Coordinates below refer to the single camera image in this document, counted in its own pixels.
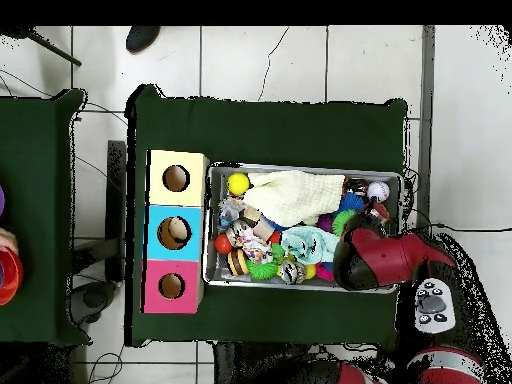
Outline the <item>person's hand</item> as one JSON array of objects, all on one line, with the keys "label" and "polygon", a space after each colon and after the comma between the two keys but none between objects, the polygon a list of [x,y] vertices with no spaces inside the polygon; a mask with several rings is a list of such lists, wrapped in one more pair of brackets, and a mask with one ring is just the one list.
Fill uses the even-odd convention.
[{"label": "person's hand", "polygon": [[16,255],[19,254],[18,243],[15,235],[3,228],[0,228],[0,246],[9,248]]}]

